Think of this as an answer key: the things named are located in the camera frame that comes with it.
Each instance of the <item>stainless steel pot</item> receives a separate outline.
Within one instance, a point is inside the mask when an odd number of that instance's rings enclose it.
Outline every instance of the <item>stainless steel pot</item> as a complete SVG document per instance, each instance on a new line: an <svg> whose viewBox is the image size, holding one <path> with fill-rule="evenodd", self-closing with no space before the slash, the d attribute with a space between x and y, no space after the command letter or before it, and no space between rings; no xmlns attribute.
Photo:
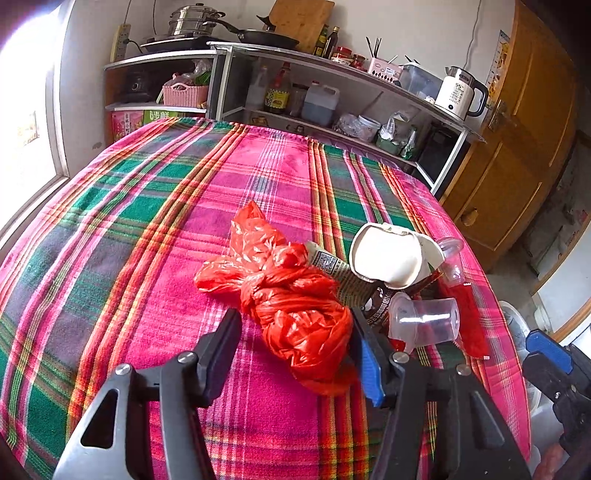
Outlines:
<svg viewBox="0 0 591 480"><path fill-rule="evenodd" d="M225 17L224 12L220 12L212 7L203 4L188 5L181 7L170 16L172 20L168 22L168 36L177 35L211 35L215 24L205 24L212 18L218 19Z"/></svg>

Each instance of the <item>plastic jug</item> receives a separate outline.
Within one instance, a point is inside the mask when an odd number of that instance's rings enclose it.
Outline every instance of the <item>plastic jug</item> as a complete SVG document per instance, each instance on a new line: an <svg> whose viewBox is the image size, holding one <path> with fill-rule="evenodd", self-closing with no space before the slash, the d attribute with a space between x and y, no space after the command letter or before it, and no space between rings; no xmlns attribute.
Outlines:
<svg viewBox="0 0 591 480"><path fill-rule="evenodd" d="M321 127L328 127L339 103L340 90L312 82L306 93L301 117Z"/></svg>

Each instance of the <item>sunlight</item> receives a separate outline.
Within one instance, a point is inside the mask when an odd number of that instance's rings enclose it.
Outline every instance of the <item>sunlight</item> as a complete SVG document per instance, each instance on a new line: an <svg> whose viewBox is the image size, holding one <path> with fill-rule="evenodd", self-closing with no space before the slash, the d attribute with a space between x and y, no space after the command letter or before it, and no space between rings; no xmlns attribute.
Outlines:
<svg viewBox="0 0 591 480"><path fill-rule="evenodd" d="M22 25L0 51L0 228L55 174L46 77L56 57L58 9Z"/></svg>

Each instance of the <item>metal screw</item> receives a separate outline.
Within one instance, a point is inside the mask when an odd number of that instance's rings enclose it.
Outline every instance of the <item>metal screw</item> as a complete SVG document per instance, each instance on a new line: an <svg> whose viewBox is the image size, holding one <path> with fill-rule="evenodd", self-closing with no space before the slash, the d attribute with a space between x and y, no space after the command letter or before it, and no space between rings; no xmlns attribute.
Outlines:
<svg viewBox="0 0 591 480"><path fill-rule="evenodd" d="M467 377L468 375L470 375L472 373L472 369L470 368L469 365L460 364L456 367L456 372L458 375L461 375L463 377Z"/></svg>
<svg viewBox="0 0 591 480"><path fill-rule="evenodd" d="M130 364L119 364L115 367L115 373L117 375L127 375L129 372L131 372Z"/></svg>
<svg viewBox="0 0 591 480"><path fill-rule="evenodd" d="M181 353L177 360L180 364L188 364L195 359L195 354L193 352L183 352Z"/></svg>
<svg viewBox="0 0 591 480"><path fill-rule="evenodd" d="M395 352L392 354L392 360L397 364L405 364L410 360L410 357L405 352Z"/></svg>

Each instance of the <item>wooden cutting board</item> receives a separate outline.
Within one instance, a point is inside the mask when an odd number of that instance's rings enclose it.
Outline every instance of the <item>wooden cutting board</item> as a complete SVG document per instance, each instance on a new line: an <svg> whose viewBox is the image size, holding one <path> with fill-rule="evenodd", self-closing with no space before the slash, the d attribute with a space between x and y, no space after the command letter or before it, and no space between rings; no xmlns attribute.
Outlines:
<svg viewBox="0 0 591 480"><path fill-rule="evenodd" d="M334 6L328 0L277 0L269 17L277 26L277 33L299 40L299 51L313 53Z"/></svg>

